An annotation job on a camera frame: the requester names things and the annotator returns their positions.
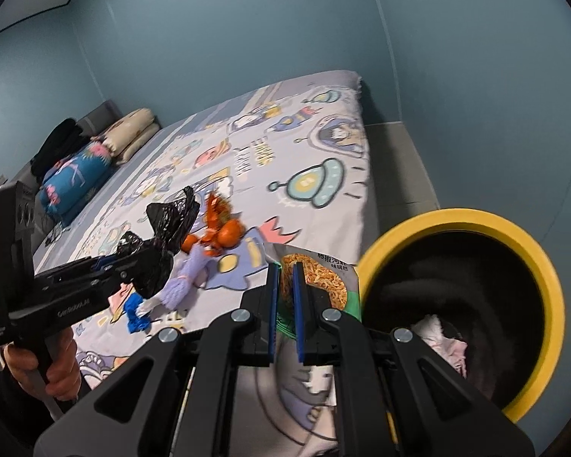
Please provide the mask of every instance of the bed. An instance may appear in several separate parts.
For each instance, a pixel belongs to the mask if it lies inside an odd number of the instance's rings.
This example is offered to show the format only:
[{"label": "bed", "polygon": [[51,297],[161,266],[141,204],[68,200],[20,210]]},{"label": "bed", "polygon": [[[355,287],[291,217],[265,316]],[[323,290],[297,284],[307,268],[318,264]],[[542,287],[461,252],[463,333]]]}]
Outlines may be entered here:
[{"label": "bed", "polygon": [[[201,202],[193,232],[204,226],[203,201],[210,190],[230,199],[247,228],[241,243],[212,262],[204,285],[177,311],[153,311],[149,331],[129,334],[123,304],[131,286],[125,285],[110,298],[108,310],[73,326],[77,359],[91,387],[161,329],[204,328],[238,307],[244,290],[265,281],[265,242],[357,263],[365,225],[376,228],[367,209],[373,199],[359,82],[349,71],[283,81],[160,130],[56,242],[40,247],[37,273],[111,253],[127,230],[149,238],[146,206],[177,199],[186,185]],[[294,342],[278,336],[274,366],[241,368],[231,457],[305,457],[335,446],[330,370],[304,368],[296,358]]]}]

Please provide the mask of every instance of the beige pillow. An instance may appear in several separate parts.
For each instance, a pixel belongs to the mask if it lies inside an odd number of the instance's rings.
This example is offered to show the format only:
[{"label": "beige pillow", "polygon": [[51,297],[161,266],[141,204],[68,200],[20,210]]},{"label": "beige pillow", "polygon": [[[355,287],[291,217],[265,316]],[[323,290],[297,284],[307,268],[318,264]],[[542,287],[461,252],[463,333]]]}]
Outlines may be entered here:
[{"label": "beige pillow", "polygon": [[151,123],[146,127],[143,132],[138,135],[133,142],[127,146],[122,153],[116,158],[116,165],[122,165],[131,160],[131,157],[139,151],[139,149],[146,144],[150,138],[159,132],[159,126],[156,123]]},{"label": "beige pillow", "polygon": [[118,157],[154,120],[155,116],[148,108],[132,111],[115,121],[102,134],[104,146],[110,150],[113,158]]}]

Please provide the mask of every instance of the snack package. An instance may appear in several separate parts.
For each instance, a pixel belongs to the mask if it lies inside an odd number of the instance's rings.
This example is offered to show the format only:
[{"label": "snack package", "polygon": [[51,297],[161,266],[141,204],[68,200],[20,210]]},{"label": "snack package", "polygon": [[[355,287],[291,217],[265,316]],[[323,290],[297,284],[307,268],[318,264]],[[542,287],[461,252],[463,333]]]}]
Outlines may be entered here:
[{"label": "snack package", "polygon": [[355,268],[332,256],[319,254],[286,244],[265,244],[266,259],[281,266],[279,300],[277,303],[277,329],[295,339],[293,317],[292,269],[301,261],[305,269],[305,281],[324,289],[330,296],[333,308],[362,320],[359,283]]}]

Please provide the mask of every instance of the black sleeve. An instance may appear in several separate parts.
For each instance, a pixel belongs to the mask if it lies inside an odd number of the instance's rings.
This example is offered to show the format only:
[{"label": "black sleeve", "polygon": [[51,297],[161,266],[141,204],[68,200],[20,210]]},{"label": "black sleeve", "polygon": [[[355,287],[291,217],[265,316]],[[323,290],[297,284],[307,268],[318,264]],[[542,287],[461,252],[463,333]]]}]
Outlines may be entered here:
[{"label": "black sleeve", "polygon": [[8,368],[0,372],[0,426],[10,439],[31,449],[52,422],[44,404],[25,393]]}]

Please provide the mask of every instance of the silver bolt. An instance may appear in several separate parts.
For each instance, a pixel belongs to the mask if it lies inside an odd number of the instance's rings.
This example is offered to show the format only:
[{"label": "silver bolt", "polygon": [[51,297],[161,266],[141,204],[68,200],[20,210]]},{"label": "silver bolt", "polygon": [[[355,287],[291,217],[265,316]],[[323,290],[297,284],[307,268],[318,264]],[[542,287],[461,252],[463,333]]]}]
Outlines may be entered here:
[{"label": "silver bolt", "polygon": [[244,321],[247,321],[250,319],[250,316],[251,314],[248,310],[234,310],[231,313],[231,318],[237,323],[243,323]]},{"label": "silver bolt", "polygon": [[340,311],[334,308],[323,310],[321,313],[321,317],[323,317],[323,319],[326,321],[338,321],[341,316],[342,315],[340,314]]},{"label": "silver bolt", "polygon": [[176,338],[178,338],[178,330],[175,328],[163,328],[159,332],[159,340],[164,344],[173,342]]},{"label": "silver bolt", "polygon": [[398,328],[393,332],[393,336],[398,342],[402,342],[403,344],[412,340],[412,332],[408,328]]}]

